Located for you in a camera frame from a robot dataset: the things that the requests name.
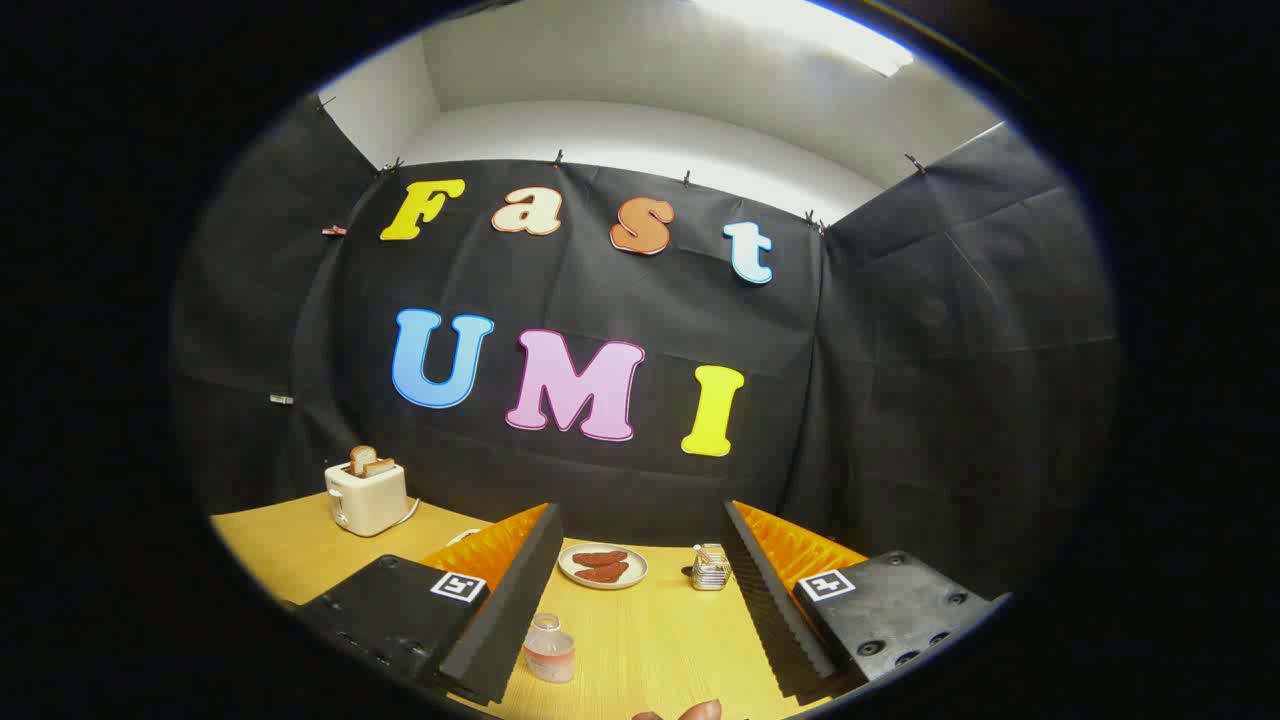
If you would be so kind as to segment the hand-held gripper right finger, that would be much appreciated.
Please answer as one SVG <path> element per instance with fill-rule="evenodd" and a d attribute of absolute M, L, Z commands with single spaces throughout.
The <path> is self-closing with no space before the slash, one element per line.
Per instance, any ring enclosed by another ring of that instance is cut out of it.
<path fill-rule="evenodd" d="M 864 556 L 736 500 L 722 544 L 780 689 L 800 701 L 883 684 L 1009 601 L 901 550 Z"/>

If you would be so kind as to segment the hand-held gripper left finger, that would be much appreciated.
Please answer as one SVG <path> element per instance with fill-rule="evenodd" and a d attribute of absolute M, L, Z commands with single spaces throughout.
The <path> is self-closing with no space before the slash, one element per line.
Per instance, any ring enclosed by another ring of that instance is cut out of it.
<path fill-rule="evenodd" d="M 564 538 L 540 503 L 420 561 L 384 553 L 288 612 L 371 669 L 438 694 L 499 702 Z"/>

